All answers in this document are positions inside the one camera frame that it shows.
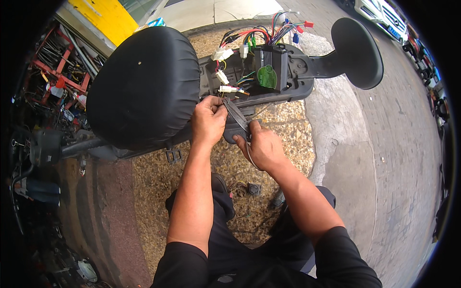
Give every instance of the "white car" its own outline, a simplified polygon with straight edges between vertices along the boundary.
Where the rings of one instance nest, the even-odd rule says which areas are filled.
[[[384,0],[349,0],[355,11],[375,23],[391,39],[402,45],[408,40],[407,26],[394,8]]]

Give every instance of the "forearm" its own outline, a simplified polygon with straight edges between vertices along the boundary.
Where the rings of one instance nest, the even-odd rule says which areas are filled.
[[[288,159],[269,174],[283,190],[296,225],[314,245],[329,229],[344,226],[323,194]]]
[[[192,145],[176,192],[166,237],[166,243],[188,243],[207,256],[213,225],[210,153],[211,149],[204,145]]]

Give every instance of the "black shirt sleeve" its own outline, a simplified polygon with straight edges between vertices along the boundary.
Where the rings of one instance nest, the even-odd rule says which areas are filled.
[[[166,245],[151,288],[205,287],[208,281],[208,259],[199,248],[171,242]]]
[[[324,286],[382,287],[344,227],[330,229],[315,247],[317,281]]]

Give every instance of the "hand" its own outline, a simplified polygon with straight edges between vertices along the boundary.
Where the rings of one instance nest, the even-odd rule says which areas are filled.
[[[227,109],[222,98],[207,96],[195,106],[192,114],[192,144],[211,148],[224,133]]]
[[[285,157],[282,140],[274,131],[261,127],[256,120],[251,121],[249,126],[251,131],[249,152],[251,159],[258,168],[271,173],[288,161]],[[234,139],[245,158],[249,161],[246,140],[240,135],[234,135],[232,139]]]

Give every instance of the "wire cutter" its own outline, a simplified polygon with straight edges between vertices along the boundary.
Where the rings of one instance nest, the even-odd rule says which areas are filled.
[[[246,132],[246,143],[247,143],[247,153],[248,153],[248,159],[250,160],[251,164],[258,169],[259,171],[264,171],[260,169],[256,164],[253,162],[253,159],[251,159],[250,155],[250,142],[251,142],[251,131],[250,131],[250,126],[248,121],[245,116],[242,114],[242,112],[237,108],[237,106],[227,97],[223,98],[223,104],[227,108],[227,112],[231,118],[234,118],[234,120],[238,123],[238,125]]]

